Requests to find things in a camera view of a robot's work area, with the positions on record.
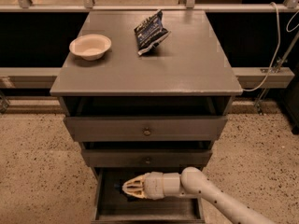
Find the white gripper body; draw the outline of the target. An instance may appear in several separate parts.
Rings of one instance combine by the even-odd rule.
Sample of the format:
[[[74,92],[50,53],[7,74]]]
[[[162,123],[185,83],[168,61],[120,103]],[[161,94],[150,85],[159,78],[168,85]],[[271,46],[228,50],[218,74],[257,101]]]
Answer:
[[[163,199],[164,197],[174,197],[180,194],[180,174],[179,173],[159,173],[151,172],[145,175],[144,193],[145,197],[152,200]]]

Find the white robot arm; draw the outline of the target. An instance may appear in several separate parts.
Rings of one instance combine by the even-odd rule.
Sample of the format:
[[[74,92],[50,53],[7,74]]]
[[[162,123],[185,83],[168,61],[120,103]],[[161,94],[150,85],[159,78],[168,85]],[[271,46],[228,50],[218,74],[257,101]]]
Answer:
[[[233,224],[276,224],[217,188],[194,167],[185,168],[181,174],[145,173],[126,181],[122,185],[122,190],[139,199],[202,198],[217,208]]]

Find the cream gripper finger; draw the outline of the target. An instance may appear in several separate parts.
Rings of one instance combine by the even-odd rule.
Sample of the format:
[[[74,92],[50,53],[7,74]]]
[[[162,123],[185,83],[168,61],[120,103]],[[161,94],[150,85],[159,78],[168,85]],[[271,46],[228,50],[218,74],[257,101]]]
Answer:
[[[138,199],[145,199],[146,195],[142,188],[123,188],[122,189],[124,193],[126,193],[129,196],[136,197]]]
[[[145,176],[139,175],[137,177],[134,177],[128,181],[126,181],[123,186],[128,187],[134,187],[134,188],[142,188],[144,186]]]

